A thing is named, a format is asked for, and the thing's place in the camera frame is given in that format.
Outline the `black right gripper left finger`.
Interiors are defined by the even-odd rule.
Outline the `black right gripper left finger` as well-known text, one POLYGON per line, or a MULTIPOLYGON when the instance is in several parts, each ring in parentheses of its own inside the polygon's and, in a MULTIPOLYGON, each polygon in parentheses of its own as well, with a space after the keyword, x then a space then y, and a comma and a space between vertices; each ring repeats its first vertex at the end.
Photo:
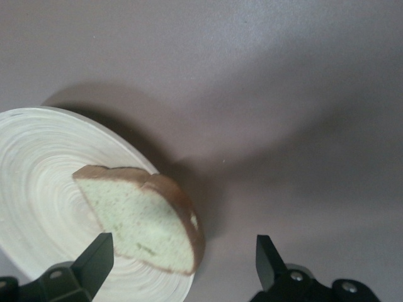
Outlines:
POLYGON ((112 268, 113 235, 101 233, 74 262, 55 264, 32 282, 3 276, 1 301, 92 301, 112 268))

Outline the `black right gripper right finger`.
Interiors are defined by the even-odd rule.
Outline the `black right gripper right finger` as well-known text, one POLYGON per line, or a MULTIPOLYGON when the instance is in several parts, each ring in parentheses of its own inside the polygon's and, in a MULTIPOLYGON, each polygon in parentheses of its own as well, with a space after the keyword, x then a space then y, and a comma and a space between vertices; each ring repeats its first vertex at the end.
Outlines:
POLYGON ((256 237, 256 271, 262 290, 252 301, 378 301, 362 282, 337 279, 321 284, 304 266, 286 264, 267 235, 256 237))

